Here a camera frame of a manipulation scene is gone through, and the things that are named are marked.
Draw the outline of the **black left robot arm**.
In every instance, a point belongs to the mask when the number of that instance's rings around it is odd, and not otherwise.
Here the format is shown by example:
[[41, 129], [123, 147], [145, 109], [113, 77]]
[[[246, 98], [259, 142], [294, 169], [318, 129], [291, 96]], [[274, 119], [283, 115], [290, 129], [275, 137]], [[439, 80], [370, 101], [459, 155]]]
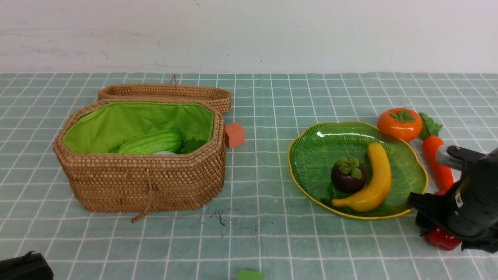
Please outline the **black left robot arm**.
[[33, 250], [23, 256], [0, 261], [1, 280], [53, 280], [54, 273], [42, 253]]

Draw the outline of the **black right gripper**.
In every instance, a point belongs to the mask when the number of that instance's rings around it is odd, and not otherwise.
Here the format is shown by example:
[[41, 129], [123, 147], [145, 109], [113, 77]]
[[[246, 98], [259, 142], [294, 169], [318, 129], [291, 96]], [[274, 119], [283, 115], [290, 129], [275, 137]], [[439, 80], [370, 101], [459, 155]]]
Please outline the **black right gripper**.
[[406, 207], [417, 211], [420, 236], [437, 229], [462, 240], [462, 250], [497, 252], [497, 150], [461, 171], [448, 192], [409, 193]]

